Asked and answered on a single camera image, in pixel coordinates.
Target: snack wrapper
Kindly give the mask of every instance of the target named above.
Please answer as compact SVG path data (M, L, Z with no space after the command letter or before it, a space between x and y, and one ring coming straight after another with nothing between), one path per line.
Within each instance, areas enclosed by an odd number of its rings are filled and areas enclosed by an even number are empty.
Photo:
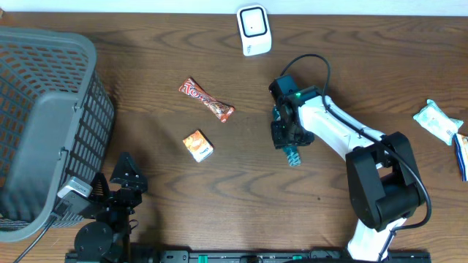
M225 123L235 111L234 107L218 102L210 94L207 94L191 77L185 80L178 90L192 98L199 99L222 123Z
M468 180L468 137L457 134L455 137L456 158L460 166L461 180Z
M447 117L431 99L428 99L427 106L412 118L449 146L452 145L453 136L458 132L458 128L463 125L463 121Z
M214 151L210 142L198 130L185 138L184 144L197 162L203 161Z

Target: wood grain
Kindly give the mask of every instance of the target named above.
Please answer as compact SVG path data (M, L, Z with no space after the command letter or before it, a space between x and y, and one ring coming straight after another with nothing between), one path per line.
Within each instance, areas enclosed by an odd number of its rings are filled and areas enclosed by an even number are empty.
M301 148L303 165L290 168L270 138L268 85L292 58L319 53L332 64L330 94L343 110L412 143L434 213L422 229L399 233L392 248L427 249L434 262L468 261L468 185L454 148L412 119L430 98L468 120L468 19L272 15L270 23L272 51L247 58L234 15L6 13L1 21L76 32L96 45L97 70L117 109L103 171L110 176L126 150L149 178L132 241L194 250L347 244L357 218L344 162L317 140ZM290 72L303 87L325 80L313 59ZM227 123L177 91L188 76L236 107ZM181 142L195 129L215 147L200 164ZM468 134L466 125L460 133ZM52 229L24 261L62 262L81 226ZM0 244L0 262L31 241Z

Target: white wall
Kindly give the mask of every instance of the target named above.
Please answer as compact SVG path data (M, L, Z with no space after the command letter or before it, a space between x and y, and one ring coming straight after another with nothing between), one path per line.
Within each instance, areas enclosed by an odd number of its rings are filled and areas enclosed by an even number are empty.
M270 14L468 16L468 0L1 0L5 11L233 14L258 3Z

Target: candy bar wrapper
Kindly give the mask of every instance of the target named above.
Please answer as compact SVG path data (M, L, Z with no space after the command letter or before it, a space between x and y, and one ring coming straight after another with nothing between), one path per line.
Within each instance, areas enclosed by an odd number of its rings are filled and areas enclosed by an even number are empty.
M185 138L184 144L197 162L203 161L214 151L213 146L200 131L196 131Z
M468 181L468 137L457 134L455 136L455 148L461 179L466 182Z
M191 77L185 80L184 84L182 84L178 90L192 98L199 99L222 123L226 122L229 116L235 111L234 107L218 102L215 98L210 96L210 94L207 94Z

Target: white device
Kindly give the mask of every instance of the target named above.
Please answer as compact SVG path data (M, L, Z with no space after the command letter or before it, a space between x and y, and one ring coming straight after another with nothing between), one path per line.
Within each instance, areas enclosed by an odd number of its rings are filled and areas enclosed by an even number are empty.
M267 53L271 49L271 32L266 9L259 4L237 11L239 34L245 56Z

